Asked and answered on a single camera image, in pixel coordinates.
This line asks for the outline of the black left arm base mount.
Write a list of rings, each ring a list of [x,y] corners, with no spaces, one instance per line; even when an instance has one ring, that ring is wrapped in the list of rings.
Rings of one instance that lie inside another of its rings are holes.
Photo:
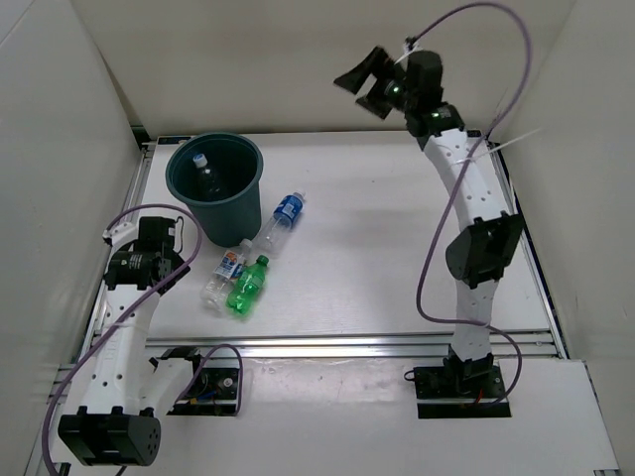
[[[182,359],[190,363],[195,372],[200,370],[185,397],[177,401],[168,411],[169,416],[180,417],[236,417],[238,395],[241,391],[238,367],[214,367],[207,361],[200,366],[203,355],[191,346],[167,350],[160,362]]]

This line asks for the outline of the clear unlabelled plastic bottle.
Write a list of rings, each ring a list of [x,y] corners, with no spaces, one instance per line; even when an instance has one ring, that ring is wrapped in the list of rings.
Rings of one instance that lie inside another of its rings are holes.
[[[226,191],[218,171],[209,163],[204,154],[192,158],[196,169],[198,193],[201,201],[219,201],[225,198]]]

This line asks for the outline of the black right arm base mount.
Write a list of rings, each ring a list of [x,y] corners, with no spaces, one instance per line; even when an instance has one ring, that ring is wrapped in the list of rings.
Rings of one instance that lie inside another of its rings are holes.
[[[418,419],[512,416],[499,366],[468,377],[458,368],[444,359],[441,366],[414,367],[404,373],[404,380],[415,386]]]

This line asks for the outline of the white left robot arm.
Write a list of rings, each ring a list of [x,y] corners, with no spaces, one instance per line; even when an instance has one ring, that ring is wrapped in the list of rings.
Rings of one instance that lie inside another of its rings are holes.
[[[177,222],[146,216],[106,235],[103,344],[94,344],[94,368],[76,409],[62,415],[59,438],[85,466],[149,466],[159,452],[161,417],[179,392],[196,397],[208,374],[187,360],[145,357],[146,339],[169,274],[188,271],[175,249]]]

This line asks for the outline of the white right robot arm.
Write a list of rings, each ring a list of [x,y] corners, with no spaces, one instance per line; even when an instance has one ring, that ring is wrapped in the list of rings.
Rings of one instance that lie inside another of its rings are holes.
[[[374,84],[366,94],[358,94],[369,77]],[[489,327],[493,299],[524,221],[493,195],[469,157],[477,145],[457,109],[443,100],[442,79],[442,59],[434,52],[414,52],[406,65],[399,65],[376,47],[334,84],[358,95],[357,104],[380,119],[393,110],[403,113],[408,132],[449,195],[447,210],[455,214],[459,233],[444,256],[456,284],[456,316],[444,371],[429,380],[466,397],[480,391],[494,370]]]

